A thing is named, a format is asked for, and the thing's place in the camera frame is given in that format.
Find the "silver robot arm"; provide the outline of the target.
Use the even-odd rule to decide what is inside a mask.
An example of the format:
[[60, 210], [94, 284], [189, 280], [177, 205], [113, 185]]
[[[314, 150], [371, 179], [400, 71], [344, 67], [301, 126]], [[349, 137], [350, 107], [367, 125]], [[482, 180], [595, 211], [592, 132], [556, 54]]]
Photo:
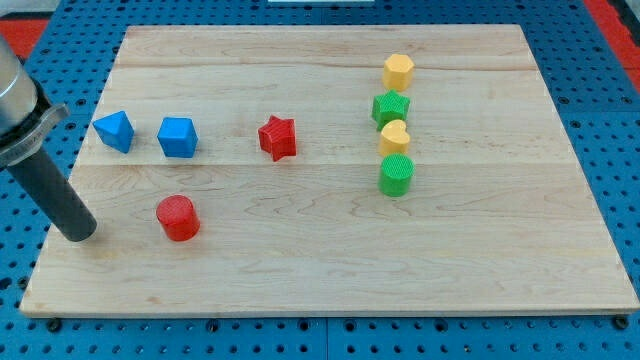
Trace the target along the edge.
[[13, 166], [35, 154], [45, 137], [70, 115], [53, 104], [1, 37], [1, 166]]

